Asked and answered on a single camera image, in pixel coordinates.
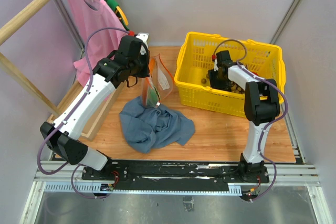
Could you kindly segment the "clear zip bag orange seal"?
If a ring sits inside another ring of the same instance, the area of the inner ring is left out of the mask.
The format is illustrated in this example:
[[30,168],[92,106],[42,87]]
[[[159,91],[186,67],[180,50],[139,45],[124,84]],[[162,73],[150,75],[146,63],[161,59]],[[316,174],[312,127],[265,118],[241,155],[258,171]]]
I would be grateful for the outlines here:
[[155,67],[152,75],[152,81],[160,95],[160,104],[173,91],[174,79],[170,71],[164,65],[160,54],[153,57]]

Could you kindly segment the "toy watermelon slice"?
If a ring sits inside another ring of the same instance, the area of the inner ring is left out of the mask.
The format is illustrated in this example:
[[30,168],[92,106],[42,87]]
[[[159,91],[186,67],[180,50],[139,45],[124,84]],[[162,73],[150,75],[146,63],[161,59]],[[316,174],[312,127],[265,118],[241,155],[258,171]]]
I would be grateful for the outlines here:
[[146,92],[146,99],[145,99],[145,106],[146,107],[153,107],[157,108],[159,105],[157,105],[157,102],[160,102],[160,95],[153,85],[148,85],[147,92]]

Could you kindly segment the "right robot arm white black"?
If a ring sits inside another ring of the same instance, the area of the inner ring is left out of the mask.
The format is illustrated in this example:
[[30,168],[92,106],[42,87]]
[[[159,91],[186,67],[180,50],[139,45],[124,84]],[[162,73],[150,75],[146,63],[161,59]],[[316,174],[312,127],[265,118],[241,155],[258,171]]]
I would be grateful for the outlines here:
[[208,71],[211,87],[229,91],[236,84],[245,92],[244,114],[249,121],[248,138],[238,169],[232,174],[244,182],[259,178],[260,182],[267,183],[269,177],[264,149],[268,129],[280,114],[277,83],[274,79],[259,77],[241,63],[233,62],[228,50],[213,54],[212,61],[214,68]]

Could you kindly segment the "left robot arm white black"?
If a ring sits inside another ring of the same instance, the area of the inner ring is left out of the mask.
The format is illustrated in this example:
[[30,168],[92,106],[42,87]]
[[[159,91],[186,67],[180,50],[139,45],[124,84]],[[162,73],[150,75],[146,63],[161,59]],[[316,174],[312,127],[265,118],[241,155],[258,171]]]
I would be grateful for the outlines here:
[[91,167],[102,180],[112,175],[107,156],[78,138],[100,104],[113,95],[121,83],[128,81],[130,76],[136,79],[149,76],[148,38],[147,33],[122,37],[118,49],[93,68],[92,77],[66,111],[53,123],[44,122],[40,127],[50,150],[71,165]]

